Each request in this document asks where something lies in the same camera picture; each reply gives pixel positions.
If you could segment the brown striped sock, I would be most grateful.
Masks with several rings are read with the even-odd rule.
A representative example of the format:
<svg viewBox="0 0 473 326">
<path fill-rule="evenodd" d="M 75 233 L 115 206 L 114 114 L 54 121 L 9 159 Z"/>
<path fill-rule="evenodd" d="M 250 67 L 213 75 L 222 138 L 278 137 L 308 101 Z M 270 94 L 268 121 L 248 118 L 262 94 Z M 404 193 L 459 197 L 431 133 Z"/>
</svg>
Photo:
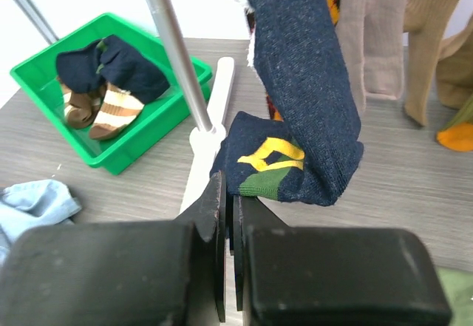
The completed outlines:
<svg viewBox="0 0 473 326">
<path fill-rule="evenodd" d="M 103 102 L 89 130 L 89 137 L 99 141 L 117 137 L 137 118 L 144 106 L 131 92 L 107 83 Z"/>
<path fill-rule="evenodd" d="M 57 77 L 64 100 L 64 120 L 73 129 L 84 129 L 91 125 L 97 116 L 106 92 L 102 85 L 92 92 L 79 94 L 73 92 Z"/>
</svg>

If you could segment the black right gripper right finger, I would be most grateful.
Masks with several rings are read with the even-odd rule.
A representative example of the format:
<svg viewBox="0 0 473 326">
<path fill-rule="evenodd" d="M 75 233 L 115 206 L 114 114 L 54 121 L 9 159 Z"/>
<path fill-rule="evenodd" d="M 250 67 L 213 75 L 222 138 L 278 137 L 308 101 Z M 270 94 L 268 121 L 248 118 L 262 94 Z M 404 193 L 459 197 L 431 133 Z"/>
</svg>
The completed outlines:
<svg viewBox="0 0 473 326">
<path fill-rule="evenodd" d="M 235 197 L 231 252 L 245 325 L 448 325 L 426 246 L 399 228 L 289 226 Z"/>
</svg>

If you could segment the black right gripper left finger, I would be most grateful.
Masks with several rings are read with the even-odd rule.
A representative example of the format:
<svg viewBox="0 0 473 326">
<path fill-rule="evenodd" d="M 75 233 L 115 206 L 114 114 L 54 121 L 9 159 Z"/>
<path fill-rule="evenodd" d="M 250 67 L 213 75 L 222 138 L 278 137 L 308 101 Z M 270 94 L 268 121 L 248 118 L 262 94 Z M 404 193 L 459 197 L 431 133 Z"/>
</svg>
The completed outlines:
<svg viewBox="0 0 473 326">
<path fill-rule="evenodd" d="M 225 206 L 218 172 L 172 220 L 26 231 L 1 269 L 1 323 L 223 323 Z"/>
</svg>

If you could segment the black colourful argyle sock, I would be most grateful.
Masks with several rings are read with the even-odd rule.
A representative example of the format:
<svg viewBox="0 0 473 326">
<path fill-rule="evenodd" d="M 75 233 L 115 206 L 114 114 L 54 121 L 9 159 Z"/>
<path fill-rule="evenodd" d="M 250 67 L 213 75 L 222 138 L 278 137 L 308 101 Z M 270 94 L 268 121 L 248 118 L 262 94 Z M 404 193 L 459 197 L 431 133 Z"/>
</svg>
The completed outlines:
<svg viewBox="0 0 473 326">
<path fill-rule="evenodd" d="M 328 10 L 330 12 L 331 21 L 333 25 L 336 26 L 340 17 L 340 0 L 326 0 L 326 2 L 327 2 Z M 248 25 L 248 29 L 250 33 L 250 46 L 248 48 L 247 59 L 248 59 L 248 65 L 252 67 L 253 66 L 253 49 L 254 49 L 253 43 L 254 43 L 254 35 L 255 35 L 255 29 L 256 29 L 256 18 L 254 15 L 254 11 L 249 10 L 249 8 L 247 8 L 245 12 L 246 12 L 247 25 Z M 283 121 L 282 116 L 280 115 L 279 111 L 273 105 L 273 102 L 270 99 L 270 96 L 268 94 L 265 94 L 265 98 L 266 98 L 266 103 L 267 103 L 270 119 Z"/>
</svg>

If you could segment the navy patterned sock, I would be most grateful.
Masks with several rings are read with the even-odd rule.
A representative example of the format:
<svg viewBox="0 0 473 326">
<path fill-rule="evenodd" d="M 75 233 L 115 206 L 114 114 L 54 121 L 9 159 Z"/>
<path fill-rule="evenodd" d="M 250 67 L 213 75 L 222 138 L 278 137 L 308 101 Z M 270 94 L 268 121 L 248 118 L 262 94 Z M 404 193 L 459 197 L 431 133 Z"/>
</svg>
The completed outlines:
<svg viewBox="0 0 473 326">
<path fill-rule="evenodd" d="M 95 40 L 79 50 L 59 53 L 55 67 L 61 82 L 80 94 L 110 83 L 148 104 L 170 87 L 157 66 L 116 35 Z"/>
<path fill-rule="evenodd" d="M 331 206 L 357 170 L 361 121 L 326 0 L 247 0 L 253 68 L 281 120 L 239 112 L 216 156 L 229 194 Z"/>
</svg>

